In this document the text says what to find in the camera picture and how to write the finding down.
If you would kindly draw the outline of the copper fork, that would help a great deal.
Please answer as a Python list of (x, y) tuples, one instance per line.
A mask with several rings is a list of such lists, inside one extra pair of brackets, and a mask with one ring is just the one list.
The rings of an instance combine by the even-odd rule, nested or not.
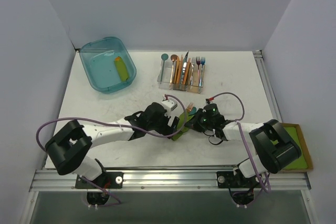
[(191, 102), (191, 103), (186, 107), (186, 111), (187, 111), (188, 114), (190, 114), (190, 112), (192, 111), (193, 107), (194, 107), (193, 102)]

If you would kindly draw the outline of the green paper napkin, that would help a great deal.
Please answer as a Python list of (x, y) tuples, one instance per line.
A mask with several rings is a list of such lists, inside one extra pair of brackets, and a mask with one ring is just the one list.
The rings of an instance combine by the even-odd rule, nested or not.
[(182, 113), (179, 117), (179, 123), (177, 125), (177, 129), (181, 129), (177, 134), (175, 134), (174, 136), (171, 137), (171, 140), (173, 141), (177, 141), (184, 133), (186, 133), (189, 128), (187, 128), (186, 126), (182, 127), (183, 123), (184, 123), (184, 113)]

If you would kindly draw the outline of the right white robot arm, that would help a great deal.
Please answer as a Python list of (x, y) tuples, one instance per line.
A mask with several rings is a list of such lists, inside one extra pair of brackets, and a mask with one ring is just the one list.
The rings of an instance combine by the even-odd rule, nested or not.
[(299, 145), (280, 122), (272, 119), (266, 123), (240, 123), (226, 120), (215, 103), (199, 109), (185, 126), (197, 132), (211, 131), (222, 141), (242, 141), (253, 144), (246, 148), (248, 158), (237, 165), (233, 181), (239, 187), (250, 183), (256, 173), (278, 173), (302, 155)]

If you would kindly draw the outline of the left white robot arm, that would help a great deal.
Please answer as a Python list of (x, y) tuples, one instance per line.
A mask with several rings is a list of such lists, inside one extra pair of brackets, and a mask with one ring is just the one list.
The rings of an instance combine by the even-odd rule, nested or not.
[(85, 177), (94, 188), (106, 183), (104, 167), (88, 157), (90, 149), (116, 141), (130, 141), (155, 131), (170, 137), (177, 130), (178, 118), (169, 124), (171, 112), (177, 107), (172, 100), (153, 102), (143, 112), (126, 116), (110, 125), (80, 124), (71, 120), (46, 144), (45, 150), (59, 175), (75, 173)]

